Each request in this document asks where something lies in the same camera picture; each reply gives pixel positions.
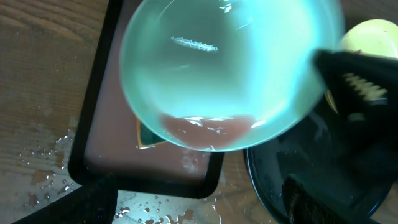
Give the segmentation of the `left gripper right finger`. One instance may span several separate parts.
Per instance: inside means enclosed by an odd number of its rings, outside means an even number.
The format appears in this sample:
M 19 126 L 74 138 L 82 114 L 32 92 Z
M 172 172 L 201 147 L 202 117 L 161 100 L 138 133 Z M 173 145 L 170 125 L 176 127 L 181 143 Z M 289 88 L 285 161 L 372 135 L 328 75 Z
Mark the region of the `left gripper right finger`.
M 374 224 L 368 215 L 342 205 L 321 190 L 290 174 L 282 185 L 284 207 L 290 223 Z

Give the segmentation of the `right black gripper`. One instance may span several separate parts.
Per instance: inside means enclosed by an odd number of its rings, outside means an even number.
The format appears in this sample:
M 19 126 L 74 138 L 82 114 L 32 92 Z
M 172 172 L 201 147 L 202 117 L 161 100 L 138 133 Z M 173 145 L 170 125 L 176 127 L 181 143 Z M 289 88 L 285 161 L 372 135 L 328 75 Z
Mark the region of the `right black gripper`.
M 313 62 L 334 99 L 357 182 L 397 180 L 397 61 L 317 50 Z

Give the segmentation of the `yellow plate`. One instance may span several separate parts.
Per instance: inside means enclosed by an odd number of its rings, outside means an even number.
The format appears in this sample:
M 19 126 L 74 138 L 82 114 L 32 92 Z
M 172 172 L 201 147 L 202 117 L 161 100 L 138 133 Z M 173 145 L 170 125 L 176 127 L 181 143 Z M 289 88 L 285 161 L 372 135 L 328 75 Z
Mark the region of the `yellow plate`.
M 371 19 L 351 28 L 340 45 L 346 52 L 397 60 L 397 25 L 384 19 Z M 345 83 L 367 103 L 387 98 L 387 89 L 353 72 L 343 75 Z

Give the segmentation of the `light blue plate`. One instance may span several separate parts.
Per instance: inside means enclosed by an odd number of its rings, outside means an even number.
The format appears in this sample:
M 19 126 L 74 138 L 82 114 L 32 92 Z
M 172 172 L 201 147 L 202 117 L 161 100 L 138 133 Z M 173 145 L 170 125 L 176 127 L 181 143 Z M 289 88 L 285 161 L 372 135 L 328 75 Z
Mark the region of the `light blue plate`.
M 313 58 L 337 51 L 343 32 L 334 0 L 142 1 L 121 42 L 121 86 L 164 140 L 244 149 L 316 107 L 326 87 Z

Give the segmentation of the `green yellow sponge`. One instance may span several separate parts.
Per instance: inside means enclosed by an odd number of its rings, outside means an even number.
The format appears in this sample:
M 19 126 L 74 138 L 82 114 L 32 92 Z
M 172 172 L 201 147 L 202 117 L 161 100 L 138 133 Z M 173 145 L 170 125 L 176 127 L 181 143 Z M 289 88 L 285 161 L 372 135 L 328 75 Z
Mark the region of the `green yellow sponge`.
M 165 143 L 165 140 L 154 134 L 150 129 L 136 119 L 137 143 L 140 149 L 156 147 Z

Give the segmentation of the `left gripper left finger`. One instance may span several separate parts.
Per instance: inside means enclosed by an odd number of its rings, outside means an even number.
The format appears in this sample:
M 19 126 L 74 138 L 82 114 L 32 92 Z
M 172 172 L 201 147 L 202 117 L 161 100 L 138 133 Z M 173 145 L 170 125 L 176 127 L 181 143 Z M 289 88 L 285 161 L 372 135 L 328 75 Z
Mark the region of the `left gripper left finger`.
M 115 215 L 117 197 L 115 178 L 107 175 L 13 224 L 110 224 Z

